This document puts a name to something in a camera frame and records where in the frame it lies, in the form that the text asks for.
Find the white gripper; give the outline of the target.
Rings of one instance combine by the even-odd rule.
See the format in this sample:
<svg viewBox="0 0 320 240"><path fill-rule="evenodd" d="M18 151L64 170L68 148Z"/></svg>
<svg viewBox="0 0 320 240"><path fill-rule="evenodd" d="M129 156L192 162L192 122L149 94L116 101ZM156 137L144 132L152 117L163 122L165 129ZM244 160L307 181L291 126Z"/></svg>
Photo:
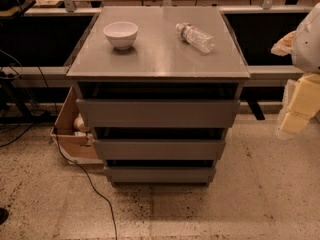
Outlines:
<svg viewBox="0 0 320 240"><path fill-rule="evenodd" d="M295 32L282 37L271 48L271 53L286 56L292 53ZM283 97L283 112L277 121L276 136L289 140L298 135L320 110L320 76L305 74L297 81L289 80Z"/></svg>

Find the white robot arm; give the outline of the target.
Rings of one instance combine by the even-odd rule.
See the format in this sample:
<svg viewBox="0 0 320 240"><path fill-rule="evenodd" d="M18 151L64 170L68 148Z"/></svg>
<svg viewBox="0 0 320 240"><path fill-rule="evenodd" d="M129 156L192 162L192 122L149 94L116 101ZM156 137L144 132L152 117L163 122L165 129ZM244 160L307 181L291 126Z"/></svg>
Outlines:
<svg viewBox="0 0 320 240"><path fill-rule="evenodd" d="M283 94L276 135L288 140L299 134L320 111L320 3L295 31L273 45L271 53L290 54L293 66L304 72L297 81L287 81Z"/></svg>

